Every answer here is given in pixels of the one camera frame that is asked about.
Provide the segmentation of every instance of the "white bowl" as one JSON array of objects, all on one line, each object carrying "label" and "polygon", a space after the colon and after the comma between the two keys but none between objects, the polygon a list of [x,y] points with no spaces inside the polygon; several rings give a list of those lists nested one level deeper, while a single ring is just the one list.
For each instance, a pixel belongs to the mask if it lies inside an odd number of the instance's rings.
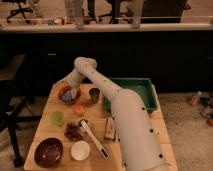
[{"label": "white bowl", "polygon": [[86,141],[78,141],[72,145],[71,156],[77,161],[85,160],[89,153],[90,147]]}]

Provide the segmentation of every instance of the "bottle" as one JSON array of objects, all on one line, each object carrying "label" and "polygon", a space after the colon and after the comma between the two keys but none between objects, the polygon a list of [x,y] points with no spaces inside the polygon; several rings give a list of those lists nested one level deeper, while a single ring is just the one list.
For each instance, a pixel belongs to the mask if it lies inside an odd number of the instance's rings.
[{"label": "bottle", "polygon": [[198,91],[196,95],[192,96],[192,98],[189,101],[189,104],[196,105],[197,102],[200,100],[201,95],[202,95],[202,92]]}]

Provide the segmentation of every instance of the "bowl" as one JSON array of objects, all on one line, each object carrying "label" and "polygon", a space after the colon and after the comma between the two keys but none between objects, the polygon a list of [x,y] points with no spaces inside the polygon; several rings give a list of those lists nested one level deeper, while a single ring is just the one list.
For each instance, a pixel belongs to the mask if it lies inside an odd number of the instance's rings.
[{"label": "bowl", "polygon": [[77,92],[77,95],[74,99],[72,100],[64,100],[64,96],[66,93],[68,93],[69,91],[71,91],[72,87],[70,87],[69,85],[65,85],[63,87],[60,88],[59,93],[58,93],[58,97],[60,99],[61,102],[63,102],[64,104],[74,104],[76,103],[76,101],[78,100],[78,98],[81,96],[81,91],[80,89]]},{"label": "bowl", "polygon": [[56,165],[63,154],[63,144],[57,138],[47,138],[36,148],[34,159],[37,165],[49,168]]},{"label": "bowl", "polygon": [[78,141],[71,147],[71,156],[77,161],[85,160],[90,153],[90,146],[86,141]]}]

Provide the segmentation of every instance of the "small bowl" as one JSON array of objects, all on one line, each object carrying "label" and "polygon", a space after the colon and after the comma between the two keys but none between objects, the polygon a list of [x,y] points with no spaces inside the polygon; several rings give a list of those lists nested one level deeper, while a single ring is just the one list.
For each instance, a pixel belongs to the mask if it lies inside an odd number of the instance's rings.
[{"label": "small bowl", "polygon": [[78,93],[76,95],[76,98],[71,100],[71,101],[64,101],[63,100],[63,96],[64,94],[67,92],[67,91],[71,91],[72,87],[70,87],[69,85],[66,85],[66,86],[63,86],[60,90],[59,90],[59,93],[58,93],[58,97],[60,99],[60,101],[62,101],[63,103],[65,104],[74,104],[78,98],[81,96],[81,91],[80,89],[78,90]]},{"label": "small bowl", "polygon": [[70,154],[77,161],[85,160],[90,153],[90,146],[86,141],[78,141],[72,145]]}]

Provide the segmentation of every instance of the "dark red bowl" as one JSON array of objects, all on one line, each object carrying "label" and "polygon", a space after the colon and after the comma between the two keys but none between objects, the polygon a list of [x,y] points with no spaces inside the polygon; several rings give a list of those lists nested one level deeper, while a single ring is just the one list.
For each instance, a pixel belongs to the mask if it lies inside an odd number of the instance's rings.
[{"label": "dark red bowl", "polygon": [[63,154],[63,144],[57,138],[47,138],[35,150],[35,162],[45,168],[56,165]]}]

